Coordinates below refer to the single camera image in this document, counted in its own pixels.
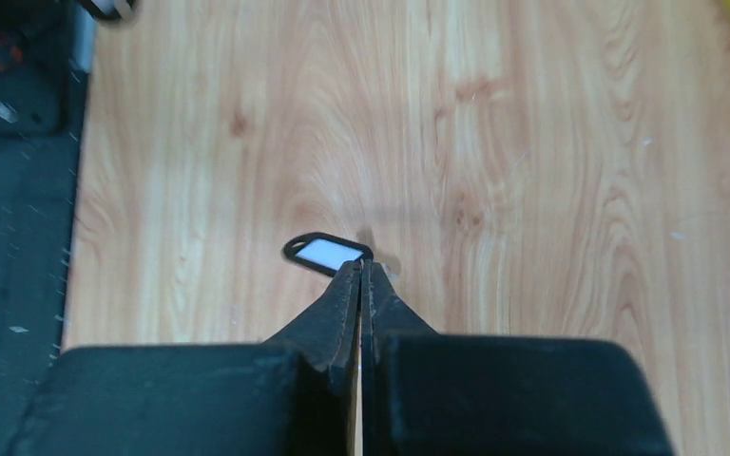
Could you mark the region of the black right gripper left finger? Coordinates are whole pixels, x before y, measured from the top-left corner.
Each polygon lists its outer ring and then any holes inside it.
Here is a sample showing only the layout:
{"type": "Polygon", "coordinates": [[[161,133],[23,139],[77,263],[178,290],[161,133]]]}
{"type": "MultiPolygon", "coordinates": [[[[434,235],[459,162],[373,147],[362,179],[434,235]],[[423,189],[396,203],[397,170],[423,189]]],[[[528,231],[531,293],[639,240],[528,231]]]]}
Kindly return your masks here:
{"type": "Polygon", "coordinates": [[[321,296],[267,341],[301,355],[290,452],[353,455],[362,265],[348,261],[321,296]]]}

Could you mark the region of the black-tagged silver key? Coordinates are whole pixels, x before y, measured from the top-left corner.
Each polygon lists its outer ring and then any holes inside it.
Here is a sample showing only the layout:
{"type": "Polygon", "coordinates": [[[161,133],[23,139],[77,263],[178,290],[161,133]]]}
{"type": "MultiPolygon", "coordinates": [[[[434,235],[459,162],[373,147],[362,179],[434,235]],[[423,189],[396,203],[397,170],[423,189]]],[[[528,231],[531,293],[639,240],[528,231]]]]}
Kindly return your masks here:
{"type": "Polygon", "coordinates": [[[397,256],[380,251],[370,228],[362,228],[354,239],[323,232],[312,232],[287,241],[281,248],[282,257],[298,266],[333,277],[346,262],[370,260],[382,266],[389,279],[401,272],[397,256]]]}

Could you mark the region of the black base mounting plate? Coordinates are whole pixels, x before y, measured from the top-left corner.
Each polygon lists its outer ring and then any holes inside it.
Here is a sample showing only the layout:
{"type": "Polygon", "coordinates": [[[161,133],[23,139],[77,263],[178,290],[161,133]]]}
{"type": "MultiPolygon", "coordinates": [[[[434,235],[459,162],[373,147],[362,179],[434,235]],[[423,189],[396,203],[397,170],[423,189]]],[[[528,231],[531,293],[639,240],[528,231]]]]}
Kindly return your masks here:
{"type": "Polygon", "coordinates": [[[0,1],[0,455],[57,360],[95,25],[0,1]]]}

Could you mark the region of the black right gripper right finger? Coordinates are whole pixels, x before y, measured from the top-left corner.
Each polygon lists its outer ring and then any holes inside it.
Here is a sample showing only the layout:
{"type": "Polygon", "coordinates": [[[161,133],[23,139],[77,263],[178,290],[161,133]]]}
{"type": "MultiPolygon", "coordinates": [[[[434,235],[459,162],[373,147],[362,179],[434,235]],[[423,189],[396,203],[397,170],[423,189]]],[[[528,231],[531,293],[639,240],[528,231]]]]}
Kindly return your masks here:
{"type": "Polygon", "coordinates": [[[396,293],[382,264],[366,260],[360,279],[362,450],[377,455],[383,435],[379,413],[387,395],[379,390],[379,347],[390,333],[434,334],[435,330],[396,293]]]}

